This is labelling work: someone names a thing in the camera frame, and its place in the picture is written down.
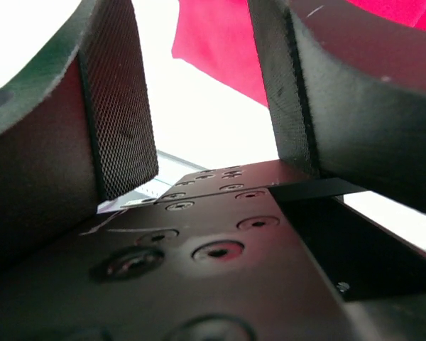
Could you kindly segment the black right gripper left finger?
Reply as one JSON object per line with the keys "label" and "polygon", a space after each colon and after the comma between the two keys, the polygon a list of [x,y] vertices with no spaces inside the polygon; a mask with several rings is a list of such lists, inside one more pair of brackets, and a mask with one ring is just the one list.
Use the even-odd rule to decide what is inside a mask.
{"label": "black right gripper left finger", "polygon": [[0,88],[0,269],[158,174],[130,1],[82,1]]}

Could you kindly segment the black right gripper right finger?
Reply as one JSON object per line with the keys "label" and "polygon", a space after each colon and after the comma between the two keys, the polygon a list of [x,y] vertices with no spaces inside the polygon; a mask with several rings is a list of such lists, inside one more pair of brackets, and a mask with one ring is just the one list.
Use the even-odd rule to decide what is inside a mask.
{"label": "black right gripper right finger", "polygon": [[426,31],[350,1],[250,1],[278,154],[426,214]]}

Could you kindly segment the crimson t shirt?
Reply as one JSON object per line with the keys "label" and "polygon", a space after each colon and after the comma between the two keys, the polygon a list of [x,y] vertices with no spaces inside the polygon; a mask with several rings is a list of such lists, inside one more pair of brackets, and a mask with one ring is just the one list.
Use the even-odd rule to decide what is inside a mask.
{"label": "crimson t shirt", "polygon": [[[426,31],[426,0],[356,0],[360,9]],[[247,1],[180,1],[172,56],[266,106]]]}

